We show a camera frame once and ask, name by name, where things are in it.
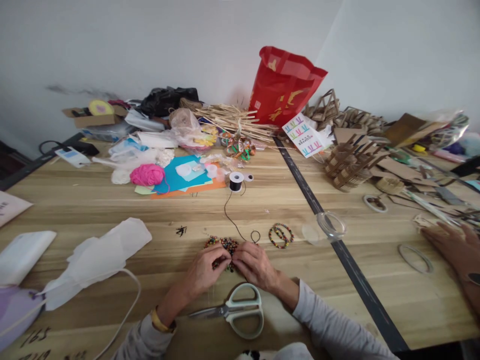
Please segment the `black plastic bag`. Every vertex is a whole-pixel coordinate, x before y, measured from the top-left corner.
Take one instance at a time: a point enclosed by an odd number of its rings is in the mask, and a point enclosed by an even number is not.
[[[197,89],[195,87],[177,87],[176,89],[170,86],[166,88],[156,87],[142,100],[140,110],[149,118],[168,116],[170,108],[174,110],[179,108],[181,98],[199,101]]]

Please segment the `yellow bracelet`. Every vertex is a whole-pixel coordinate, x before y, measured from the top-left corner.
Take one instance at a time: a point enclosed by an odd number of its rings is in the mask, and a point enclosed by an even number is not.
[[[157,329],[158,331],[162,333],[173,333],[175,331],[175,325],[173,328],[166,327],[159,319],[159,316],[157,314],[157,307],[155,307],[151,313],[151,322],[153,324],[153,327]]]

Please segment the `scissors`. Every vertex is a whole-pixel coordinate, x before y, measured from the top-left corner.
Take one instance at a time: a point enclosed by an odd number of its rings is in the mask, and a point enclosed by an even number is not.
[[[244,288],[250,288],[255,292],[255,299],[252,300],[241,300],[233,301],[235,294]],[[236,332],[238,336],[246,340],[252,340],[257,338],[264,329],[264,311],[262,310],[262,299],[260,297],[259,290],[252,285],[251,283],[243,283],[237,286],[231,293],[230,297],[225,304],[217,307],[209,307],[204,310],[192,312],[188,315],[189,318],[194,319],[213,319],[223,316],[227,323],[230,324],[233,331]],[[260,325],[253,333],[244,333],[240,331],[235,325],[234,320],[238,318],[245,318],[250,316],[260,317]]]

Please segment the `pink yarn ball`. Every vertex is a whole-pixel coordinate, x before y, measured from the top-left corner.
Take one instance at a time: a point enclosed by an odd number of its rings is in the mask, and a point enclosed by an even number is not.
[[[164,178],[164,168],[155,164],[140,165],[130,174],[131,182],[141,186],[161,184]]]

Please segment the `beaded bracelet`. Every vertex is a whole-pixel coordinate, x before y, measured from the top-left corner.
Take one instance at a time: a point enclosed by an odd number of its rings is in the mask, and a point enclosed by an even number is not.
[[[284,227],[285,229],[288,230],[288,232],[290,233],[290,239],[287,239],[287,237],[285,236],[285,233],[282,231],[282,229],[280,229],[280,227]],[[284,242],[285,242],[285,245],[284,246],[280,246],[278,245],[273,239],[272,239],[272,231],[275,231],[275,234],[278,235],[278,237],[280,239],[282,239]],[[292,232],[292,230],[290,230],[290,228],[285,225],[285,224],[282,224],[280,222],[277,222],[276,224],[274,224],[270,231],[268,232],[268,238],[270,239],[271,243],[273,245],[275,245],[277,248],[279,249],[286,249],[287,246],[289,245],[289,243],[292,243],[294,241],[294,233]]]

